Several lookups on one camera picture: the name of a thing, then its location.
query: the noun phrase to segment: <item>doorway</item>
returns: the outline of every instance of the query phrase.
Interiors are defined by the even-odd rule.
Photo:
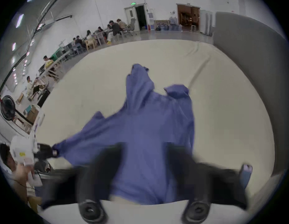
[[[146,29],[146,17],[145,17],[145,12],[144,12],[144,6],[138,6],[135,7],[136,13],[137,13],[137,18],[138,18],[138,23],[139,23],[139,29],[144,30]]]
[[[190,31],[191,25],[196,26],[196,31],[199,31],[200,25],[200,9],[191,5],[177,4],[179,24],[182,25],[183,31]]]
[[[133,23],[134,31],[146,29],[146,14],[144,4],[124,8],[128,24]]]

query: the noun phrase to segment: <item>purple fabric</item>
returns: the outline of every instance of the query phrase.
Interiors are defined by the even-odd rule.
[[[115,114],[97,112],[83,129],[55,144],[59,155],[73,166],[88,164],[105,147],[125,142],[121,167],[112,194],[139,204],[176,201],[175,182],[166,167],[165,145],[172,142],[191,152],[194,117],[184,85],[165,88],[167,96],[153,91],[148,69],[135,64],[126,79],[127,98]]]

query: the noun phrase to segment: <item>white device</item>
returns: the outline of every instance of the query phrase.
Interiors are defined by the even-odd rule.
[[[42,124],[45,114],[39,111],[39,114],[34,122],[34,126],[30,131],[30,136],[14,136],[11,141],[10,153],[16,162],[23,163],[24,166],[34,166],[38,161],[34,154],[38,151],[38,143],[35,138],[37,127]],[[42,181],[39,175],[28,174],[28,183],[35,187],[42,186]]]

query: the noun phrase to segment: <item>grey partition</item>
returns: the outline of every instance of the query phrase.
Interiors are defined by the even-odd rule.
[[[257,20],[226,12],[216,13],[213,40],[242,69],[266,106],[277,174],[289,164],[289,43]]]

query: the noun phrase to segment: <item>hair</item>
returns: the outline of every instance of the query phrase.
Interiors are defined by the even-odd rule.
[[[10,153],[10,147],[8,145],[1,143],[0,144],[0,157],[3,163],[7,166],[8,155]]]

